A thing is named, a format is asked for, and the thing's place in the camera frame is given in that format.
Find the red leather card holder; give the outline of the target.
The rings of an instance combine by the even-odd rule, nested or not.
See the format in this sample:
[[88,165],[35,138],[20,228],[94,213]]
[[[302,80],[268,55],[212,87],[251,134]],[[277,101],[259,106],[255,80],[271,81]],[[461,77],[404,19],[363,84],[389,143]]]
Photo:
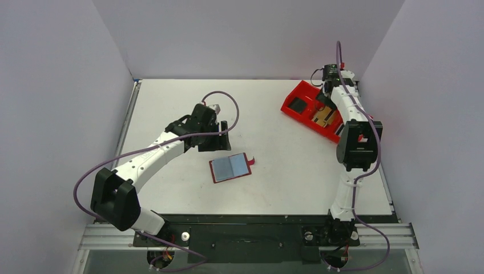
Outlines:
[[209,161],[215,184],[251,175],[251,166],[254,164],[255,158],[249,159],[245,152]]

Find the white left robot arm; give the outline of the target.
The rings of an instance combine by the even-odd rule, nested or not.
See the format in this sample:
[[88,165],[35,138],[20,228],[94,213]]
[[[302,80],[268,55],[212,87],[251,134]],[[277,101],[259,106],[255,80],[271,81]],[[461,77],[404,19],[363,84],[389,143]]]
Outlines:
[[118,230],[135,229],[157,235],[165,220],[142,208],[138,193],[166,164],[197,147],[200,152],[230,150],[227,121],[217,122],[220,107],[197,104],[192,113],[170,123],[150,145],[113,170],[102,168],[95,176],[91,210]]

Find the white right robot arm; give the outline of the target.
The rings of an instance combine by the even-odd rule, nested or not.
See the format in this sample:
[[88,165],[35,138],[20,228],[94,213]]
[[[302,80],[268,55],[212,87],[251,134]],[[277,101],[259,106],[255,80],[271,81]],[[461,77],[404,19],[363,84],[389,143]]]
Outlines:
[[322,89],[317,100],[337,110],[342,118],[342,131],[336,148],[336,157],[342,164],[340,182],[335,200],[330,207],[331,217],[337,221],[355,220],[355,205],[363,178],[375,173],[379,163],[378,142],[383,126],[379,121],[371,122],[360,102],[353,81],[354,74],[336,64],[322,68]]

